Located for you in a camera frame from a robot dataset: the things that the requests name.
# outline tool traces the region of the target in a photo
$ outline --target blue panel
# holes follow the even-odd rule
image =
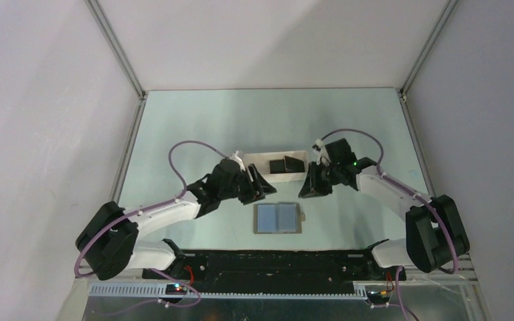
[[[257,205],[257,232],[274,233],[277,231],[276,205]]]
[[[296,232],[296,204],[277,205],[278,231]]]

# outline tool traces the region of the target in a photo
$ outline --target white box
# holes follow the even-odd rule
[[[305,162],[305,172],[271,174],[269,161],[279,160],[285,156],[300,159],[301,161]],[[269,183],[303,181],[306,179],[307,172],[309,170],[309,154],[305,150],[292,150],[288,152],[257,152],[253,154],[245,154],[242,160],[246,166],[249,164],[255,164],[257,171]]]

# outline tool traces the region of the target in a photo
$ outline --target white wall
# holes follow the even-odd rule
[[[137,99],[84,1],[0,1],[0,320],[53,320]]]
[[[104,0],[148,90],[400,87],[446,0]]]
[[[514,320],[514,1],[461,1],[408,93],[494,320]]]

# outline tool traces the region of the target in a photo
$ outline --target white tabletop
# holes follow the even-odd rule
[[[374,135],[385,148],[384,169],[426,191],[393,88],[157,91],[149,92],[119,204],[150,205],[180,191],[167,161],[180,140],[202,140],[225,154],[311,150],[316,139],[337,128]],[[359,134],[337,134],[327,142],[341,137],[358,158],[377,160],[377,145]],[[192,183],[210,173],[220,157],[203,146],[183,145],[173,160]],[[278,193],[263,201],[300,203],[306,216],[301,234],[253,234],[253,206],[228,200],[205,217],[149,238],[170,238],[183,249],[312,250],[356,249],[405,236],[404,222],[372,197],[336,186],[332,195],[298,199],[302,183],[275,183]]]

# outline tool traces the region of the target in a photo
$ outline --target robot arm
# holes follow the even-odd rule
[[[125,211],[113,201],[104,204],[76,240],[76,247],[83,251],[99,231],[127,216],[101,235],[84,256],[99,280],[113,278],[125,269],[181,269],[184,255],[171,240],[150,242],[145,237],[176,222],[200,218],[224,200],[237,198],[247,205],[272,193],[276,189],[254,165],[245,167],[236,152],[216,165],[211,174],[188,185],[180,198],[135,211]]]
[[[385,241],[373,248],[379,266],[414,264],[429,273],[452,260],[446,238],[441,229],[432,226],[436,220],[423,202],[432,206],[444,222],[456,255],[470,249],[458,209],[450,197],[435,198],[415,191],[383,172],[375,161],[367,157],[358,160],[345,139],[326,145],[317,140],[313,148],[319,159],[309,165],[299,197],[325,196],[332,193],[333,185],[342,184],[375,197],[405,221],[405,239]]]

